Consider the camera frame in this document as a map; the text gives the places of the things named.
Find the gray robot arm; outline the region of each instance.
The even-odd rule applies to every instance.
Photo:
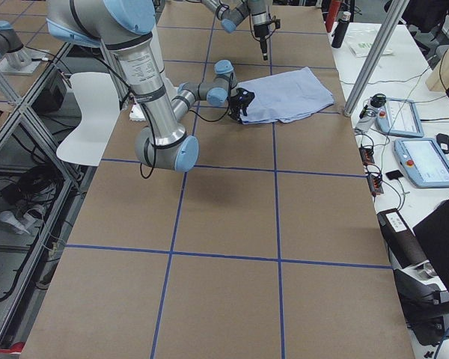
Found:
[[[5,56],[8,64],[20,70],[31,63],[31,57],[9,22],[0,21],[0,59]]]
[[[171,103],[150,48],[155,10],[151,0],[48,0],[49,32],[67,42],[116,55],[136,102],[149,120],[135,143],[141,163],[187,172],[198,159],[198,140],[180,118],[200,99],[221,105],[236,87],[233,67],[210,84],[184,85]]]
[[[260,43],[263,60],[268,60],[269,26],[274,23],[275,29],[279,29],[281,20],[271,18],[266,0],[241,0],[241,3],[233,10],[221,0],[201,0],[201,2],[215,14],[221,21],[223,29],[228,33],[235,31],[236,27],[250,16],[253,23],[253,36]]]

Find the towel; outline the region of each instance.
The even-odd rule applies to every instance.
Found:
[[[300,120],[326,108],[335,100],[308,67],[260,79],[241,82],[254,92],[243,123],[284,123]]]

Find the white table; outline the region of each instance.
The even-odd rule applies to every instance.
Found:
[[[379,29],[379,27],[380,25],[378,24],[351,23],[349,24],[347,34],[353,31],[363,31],[373,28]],[[424,56],[419,52],[418,47],[415,45],[414,40],[404,25],[397,26],[387,47],[392,49],[393,54],[383,55],[381,57],[370,78],[370,84],[365,88],[359,105],[352,113],[351,121],[354,125],[358,122],[358,115],[362,110],[361,104],[375,93],[383,93],[387,97],[393,98],[409,98],[416,102],[433,100],[444,95],[444,93],[431,92],[427,89],[425,81],[431,74],[431,69],[429,69]],[[354,84],[365,58],[357,58],[347,45],[346,39],[342,47],[333,49],[333,56],[339,71],[344,96],[347,98],[352,90],[352,85],[349,84]],[[407,82],[402,82],[402,80],[419,76],[422,73],[424,74],[420,78],[417,77]],[[398,82],[388,82],[389,80],[398,80]],[[416,106],[421,119],[449,117],[449,99],[447,97],[432,102],[417,103]],[[440,132],[449,135],[449,123],[446,123],[446,121],[423,123],[423,128],[425,137],[434,138]],[[369,131],[367,134],[374,140],[375,144],[385,143],[384,135],[380,135],[374,131]],[[378,146],[374,148],[374,159],[382,169],[383,174],[400,169],[398,161],[394,156],[392,144],[395,137],[389,136],[389,138],[391,139],[390,144],[385,147]],[[356,139],[358,144],[360,144],[361,136],[357,136]],[[364,138],[363,144],[370,144],[370,140]],[[386,178],[385,180],[386,182],[390,182],[399,193],[402,192],[397,181],[389,181]],[[449,198],[449,188],[422,189],[413,186],[406,178],[400,181],[403,184],[405,192],[408,192],[406,202],[402,210],[400,210],[400,213],[411,228],[431,213],[443,200]],[[399,198],[397,194],[386,184],[384,184],[384,191],[384,194],[376,197],[376,213],[398,206]],[[407,272],[412,274],[413,270],[408,269]],[[436,280],[430,280],[425,283],[432,282],[436,282]],[[436,348],[431,346],[419,345],[414,334],[412,332],[410,334],[412,335],[412,345],[416,358],[422,358],[427,351],[436,351]],[[446,340],[446,343],[442,346],[442,350],[439,352],[439,359],[449,359],[449,340]]]

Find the black bottle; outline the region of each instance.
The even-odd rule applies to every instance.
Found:
[[[349,11],[344,11],[343,16],[337,22],[335,32],[333,33],[334,39],[331,46],[335,49],[339,49],[343,44],[344,35],[346,35],[347,27],[349,26],[349,19],[351,18],[351,13]]]

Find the red cylinder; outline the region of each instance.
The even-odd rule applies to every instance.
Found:
[[[332,26],[336,21],[337,13],[339,12],[339,9],[341,7],[341,1],[340,0],[332,0],[331,4],[329,4],[328,9],[328,16],[326,17],[326,31],[331,32]]]

